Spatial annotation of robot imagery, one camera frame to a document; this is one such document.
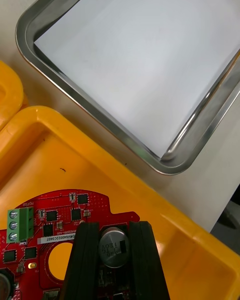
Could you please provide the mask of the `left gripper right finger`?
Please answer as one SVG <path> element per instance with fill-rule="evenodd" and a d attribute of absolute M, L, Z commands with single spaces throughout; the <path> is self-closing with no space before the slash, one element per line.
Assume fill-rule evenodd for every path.
<path fill-rule="evenodd" d="M 147 221 L 129 223 L 129 242 L 136 300 L 169 300 L 152 226 Z"/>

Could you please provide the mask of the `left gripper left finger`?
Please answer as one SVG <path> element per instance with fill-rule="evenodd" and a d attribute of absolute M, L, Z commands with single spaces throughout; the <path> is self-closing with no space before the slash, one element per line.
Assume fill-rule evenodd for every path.
<path fill-rule="evenodd" d="M 82 222 L 76 230 L 60 300 L 95 300 L 99 264 L 99 223 Z"/>

